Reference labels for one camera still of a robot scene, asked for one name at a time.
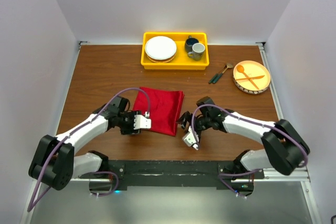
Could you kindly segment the red cloth napkin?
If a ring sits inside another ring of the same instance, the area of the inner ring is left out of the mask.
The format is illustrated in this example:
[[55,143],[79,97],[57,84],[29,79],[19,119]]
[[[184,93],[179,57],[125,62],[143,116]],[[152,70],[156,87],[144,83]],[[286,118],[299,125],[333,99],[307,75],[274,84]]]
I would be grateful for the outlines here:
[[133,110],[145,112],[150,99],[151,132],[168,136],[175,136],[177,132],[177,121],[180,118],[182,103],[184,100],[183,91],[165,91],[141,87],[144,92],[138,92]]

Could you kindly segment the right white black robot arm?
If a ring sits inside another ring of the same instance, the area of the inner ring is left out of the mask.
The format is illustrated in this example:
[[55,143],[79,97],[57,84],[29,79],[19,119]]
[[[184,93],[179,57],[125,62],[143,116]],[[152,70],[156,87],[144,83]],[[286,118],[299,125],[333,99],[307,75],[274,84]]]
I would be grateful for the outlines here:
[[176,121],[185,131],[183,141],[187,146],[198,150],[202,132],[208,129],[240,135],[263,145],[261,150],[239,154],[223,169],[222,176],[246,178],[270,168],[288,176],[307,165],[310,148],[289,121],[249,118],[215,105],[210,97],[203,97],[196,105],[200,115],[187,111]]

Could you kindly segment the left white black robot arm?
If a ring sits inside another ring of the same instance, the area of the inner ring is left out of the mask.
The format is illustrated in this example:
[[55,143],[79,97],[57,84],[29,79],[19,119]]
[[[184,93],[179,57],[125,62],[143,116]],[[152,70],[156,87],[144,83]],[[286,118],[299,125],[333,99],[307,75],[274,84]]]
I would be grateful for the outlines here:
[[29,167],[29,176],[40,178],[55,190],[62,190],[72,178],[84,174],[105,177],[110,171],[106,155],[97,151],[81,156],[76,153],[111,128],[118,127],[122,135],[139,134],[141,129],[149,129],[150,119],[141,111],[127,111],[128,104],[128,99],[117,96],[71,130],[57,136],[43,136]]

